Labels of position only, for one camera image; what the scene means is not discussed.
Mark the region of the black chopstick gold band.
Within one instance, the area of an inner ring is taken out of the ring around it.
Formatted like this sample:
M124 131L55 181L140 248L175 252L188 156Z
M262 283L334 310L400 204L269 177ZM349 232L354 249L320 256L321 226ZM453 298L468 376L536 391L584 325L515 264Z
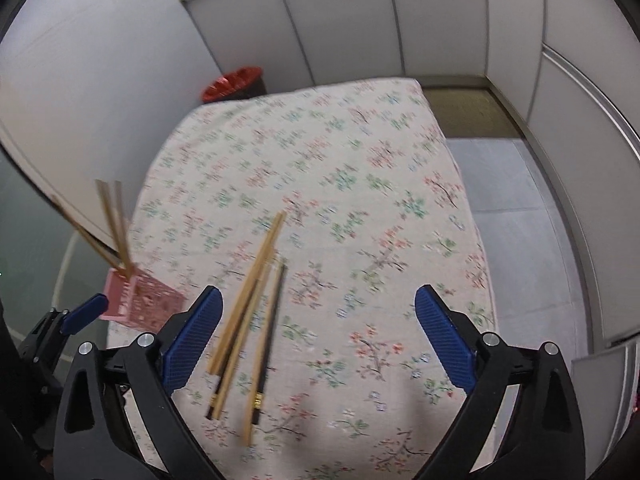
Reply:
M262 414L262 404L264 403L265 397L271 349L274 333L276 332L277 317L283 295L286 272L288 272L288 266L285 262L281 262L278 270L276 289L272 294L272 303L270 304L270 311L269 315L267 316L266 338L262 343L262 359L260 360L259 375L256 382L257 391L254 395L252 418L250 419L250 423L253 426L257 426L259 424L260 415Z

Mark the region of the red trash bin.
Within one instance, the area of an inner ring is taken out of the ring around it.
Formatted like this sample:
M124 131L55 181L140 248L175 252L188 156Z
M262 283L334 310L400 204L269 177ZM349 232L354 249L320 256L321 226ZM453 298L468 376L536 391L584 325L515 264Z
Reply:
M201 94L204 104L248 100L267 93L262 79L264 71L258 66L244 66L215 79Z

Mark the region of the pink perforated utensil holder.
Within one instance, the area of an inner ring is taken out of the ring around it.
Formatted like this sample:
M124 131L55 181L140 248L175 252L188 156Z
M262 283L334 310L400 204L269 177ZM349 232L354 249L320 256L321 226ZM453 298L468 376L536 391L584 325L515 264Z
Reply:
M126 278L123 270L109 270L103 293L108 306L100 319L140 332L158 333L186 302L181 292L142 270L132 278Z

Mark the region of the wooden chopstick long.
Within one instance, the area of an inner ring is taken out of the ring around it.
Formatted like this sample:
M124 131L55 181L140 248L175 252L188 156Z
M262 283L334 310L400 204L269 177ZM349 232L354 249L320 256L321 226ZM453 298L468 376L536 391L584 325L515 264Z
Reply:
M271 228L262 241L262 246L260 246L258 250L252 267L244 278L240 292L235 298L231 314L228 316L227 321L224 322L224 331L218 339L218 344L215 352L208 361L206 372L209 375L218 374L220 362L222 361L222 358L226 353L229 345L229 340L234 334L236 326L238 326L238 323L243 317L244 309L248 303L248 300L250 300L250 295L252 294L254 285L256 284L258 278L260 278L260 276L262 275L262 269L269 259L271 249L273 248L274 242L276 241L276 238L280 233L280 229L282 223L284 222L285 216L286 213L284 211L279 211L274 217Z

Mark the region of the floral tablecloth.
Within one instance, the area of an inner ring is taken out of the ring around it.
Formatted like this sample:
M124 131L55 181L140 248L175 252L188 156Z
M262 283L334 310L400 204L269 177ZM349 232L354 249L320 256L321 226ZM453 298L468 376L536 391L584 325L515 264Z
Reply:
M219 418L198 364L175 404L229 479L409 479L461 408L414 314L431 285L494 327L484 247L417 81L370 79L203 105L152 163L129 241L144 270L227 306L273 217L288 264L264 409L243 428L265 321L250 321Z

